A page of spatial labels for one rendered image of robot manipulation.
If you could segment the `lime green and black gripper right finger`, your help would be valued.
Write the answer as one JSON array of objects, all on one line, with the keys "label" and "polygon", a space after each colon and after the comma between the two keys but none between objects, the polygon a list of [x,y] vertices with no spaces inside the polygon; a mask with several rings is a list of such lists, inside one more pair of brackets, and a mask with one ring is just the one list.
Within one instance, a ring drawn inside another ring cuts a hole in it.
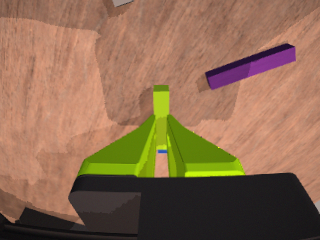
[{"label": "lime green and black gripper right finger", "polygon": [[238,158],[185,128],[171,114],[167,158],[169,177],[246,175]]}]

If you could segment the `purple rod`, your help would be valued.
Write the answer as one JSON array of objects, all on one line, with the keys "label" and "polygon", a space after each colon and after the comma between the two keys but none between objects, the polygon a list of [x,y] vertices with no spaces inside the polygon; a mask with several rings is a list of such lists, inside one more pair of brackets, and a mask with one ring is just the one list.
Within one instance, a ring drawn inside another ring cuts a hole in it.
[{"label": "purple rod", "polygon": [[296,61],[295,46],[288,43],[205,72],[211,90]]}]

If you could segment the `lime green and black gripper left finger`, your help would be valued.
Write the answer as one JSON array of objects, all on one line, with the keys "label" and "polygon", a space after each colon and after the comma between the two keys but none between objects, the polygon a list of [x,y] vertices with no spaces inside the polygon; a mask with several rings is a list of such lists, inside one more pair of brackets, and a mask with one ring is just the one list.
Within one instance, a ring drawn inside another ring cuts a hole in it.
[{"label": "lime green and black gripper left finger", "polygon": [[[156,115],[140,127],[84,159],[83,174],[136,175],[154,177],[156,162]],[[76,177],[76,178],[77,178]]]}]

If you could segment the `lime green rectangular bar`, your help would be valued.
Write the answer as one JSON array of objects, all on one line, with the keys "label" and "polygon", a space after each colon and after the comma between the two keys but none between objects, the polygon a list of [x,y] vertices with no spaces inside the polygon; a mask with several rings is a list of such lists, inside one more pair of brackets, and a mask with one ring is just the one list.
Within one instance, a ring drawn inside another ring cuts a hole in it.
[{"label": "lime green rectangular bar", "polygon": [[167,150],[167,115],[169,115],[169,85],[154,85],[154,115],[156,115],[156,150]]}]

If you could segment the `grey rectangular bar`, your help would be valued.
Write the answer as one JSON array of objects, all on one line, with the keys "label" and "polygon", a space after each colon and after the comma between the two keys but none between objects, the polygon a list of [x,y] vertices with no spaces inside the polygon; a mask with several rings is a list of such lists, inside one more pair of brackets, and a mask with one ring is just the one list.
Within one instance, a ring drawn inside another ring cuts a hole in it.
[{"label": "grey rectangular bar", "polygon": [[112,0],[112,1],[114,3],[115,7],[119,7],[119,6],[128,4],[128,3],[131,3],[131,2],[134,2],[134,0]]}]

